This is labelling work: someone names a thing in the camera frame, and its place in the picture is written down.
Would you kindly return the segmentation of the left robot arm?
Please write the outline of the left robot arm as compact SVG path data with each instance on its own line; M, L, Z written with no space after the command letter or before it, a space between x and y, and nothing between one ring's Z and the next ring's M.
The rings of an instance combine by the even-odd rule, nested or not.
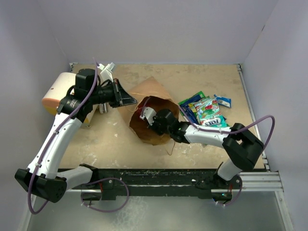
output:
M60 100L53 126L40 151L26 169L18 169L17 182L32 195L56 203L64 193L84 184L93 189L99 184L95 167L80 166L59 172L61 159L75 133L96 104L108 103L112 108L134 105L137 100L120 85L118 79L100 81L97 70L81 69L75 83Z

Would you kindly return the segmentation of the blue snack packet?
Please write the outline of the blue snack packet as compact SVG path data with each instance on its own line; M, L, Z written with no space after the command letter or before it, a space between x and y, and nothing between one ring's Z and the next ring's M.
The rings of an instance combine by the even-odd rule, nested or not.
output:
M216 94L214 94L214 97L219 105L231 108L231 98L217 96Z

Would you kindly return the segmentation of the brown paper bag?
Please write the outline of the brown paper bag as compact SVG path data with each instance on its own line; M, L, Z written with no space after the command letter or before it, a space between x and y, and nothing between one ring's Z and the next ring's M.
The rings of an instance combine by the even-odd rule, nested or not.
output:
M156 112L169 109L178 119L179 106L171 98L167 89L154 77L150 77L131 88L128 93L138 101L137 104L120 107L118 111L133 137L138 138L142 143L153 146L167 144L171 140L169 135L157 135L147 128L146 121L137 116L138 108L151 107Z

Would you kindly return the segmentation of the green yellow candy packet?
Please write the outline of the green yellow candy packet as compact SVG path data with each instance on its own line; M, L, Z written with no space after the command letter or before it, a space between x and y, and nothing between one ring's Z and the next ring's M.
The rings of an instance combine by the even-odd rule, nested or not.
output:
M196 102L192 102L189 103L188 106L190 108L190 110L193 112L193 114L195 115L198 123L200 123L200 121L205 117L206 113L206 104L208 103L208 101L210 100L210 98L208 97L204 97Z

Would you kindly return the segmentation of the blue Kettle chips bag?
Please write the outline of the blue Kettle chips bag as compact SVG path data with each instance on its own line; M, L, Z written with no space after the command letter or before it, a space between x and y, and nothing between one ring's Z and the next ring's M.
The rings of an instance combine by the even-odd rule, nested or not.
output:
M187 115L187 117L193 122L193 123L196 123L196 124L199 124L195 115L193 114L193 112L190 110L189 106L188 105L185 105L185 106L180 106L181 109L185 112L185 114Z

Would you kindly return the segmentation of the red green Fox's candy packet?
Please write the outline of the red green Fox's candy packet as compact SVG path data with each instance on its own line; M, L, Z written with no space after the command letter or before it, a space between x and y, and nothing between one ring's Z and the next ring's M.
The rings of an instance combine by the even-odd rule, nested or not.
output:
M225 128L228 126L225 121L225 118L220 112L219 105L216 99L210 98L210 100L206 104L205 109L206 115L200 121L199 125L215 128Z

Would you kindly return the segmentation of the green white snack packet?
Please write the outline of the green white snack packet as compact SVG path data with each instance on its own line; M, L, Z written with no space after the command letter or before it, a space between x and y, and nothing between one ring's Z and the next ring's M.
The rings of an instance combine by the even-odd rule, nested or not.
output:
M200 92L196 93L195 95L193 95L192 97L179 102L179 106L185 106L185 105L188 105L190 103L195 103L195 102L203 99L204 97L205 97L204 93L202 91L200 91Z

